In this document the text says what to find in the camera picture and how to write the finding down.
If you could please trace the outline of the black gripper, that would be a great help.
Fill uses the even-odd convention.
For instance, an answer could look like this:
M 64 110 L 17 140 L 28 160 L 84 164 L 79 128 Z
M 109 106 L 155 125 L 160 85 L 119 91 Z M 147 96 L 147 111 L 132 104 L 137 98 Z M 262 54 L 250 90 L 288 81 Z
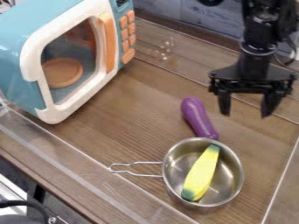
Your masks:
M 219 96 L 219 111 L 230 116 L 231 94 L 264 94 L 262 117 L 271 116 L 286 95 L 294 90 L 295 75 L 271 65 L 276 49 L 243 48 L 232 66 L 210 72 L 210 91 Z

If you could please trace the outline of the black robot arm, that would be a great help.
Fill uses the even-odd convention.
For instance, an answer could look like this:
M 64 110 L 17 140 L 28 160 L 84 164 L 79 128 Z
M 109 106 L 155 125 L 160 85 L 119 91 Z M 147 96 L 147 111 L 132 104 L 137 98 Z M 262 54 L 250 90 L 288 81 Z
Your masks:
M 210 91 L 219 97 L 219 111 L 230 114 L 234 94 L 262 94 L 260 115 L 271 116 L 292 93 L 296 75 L 271 64 L 278 44 L 296 32 L 295 0 L 243 0 L 243 39 L 238 62 L 210 73 Z

